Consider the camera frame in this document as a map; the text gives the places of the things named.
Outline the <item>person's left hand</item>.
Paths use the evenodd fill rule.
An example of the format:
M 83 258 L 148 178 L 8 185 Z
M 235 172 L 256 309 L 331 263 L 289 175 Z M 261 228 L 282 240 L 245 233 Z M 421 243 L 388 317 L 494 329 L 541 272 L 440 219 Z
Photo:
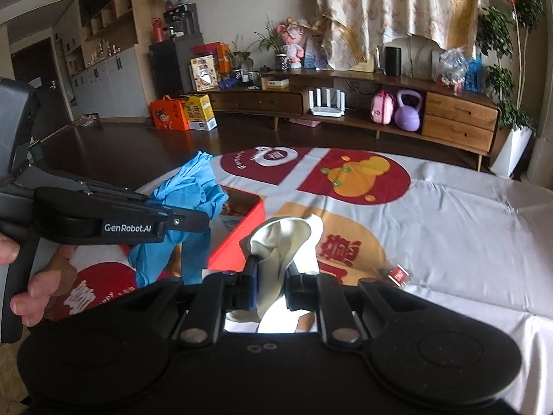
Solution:
M 69 262 L 75 250 L 75 246 L 59 246 L 49 264 L 30 279 L 27 290 L 11 299 L 10 309 L 24 326 L 36 326 L 50 299 L 70 291 L 78 273 Z

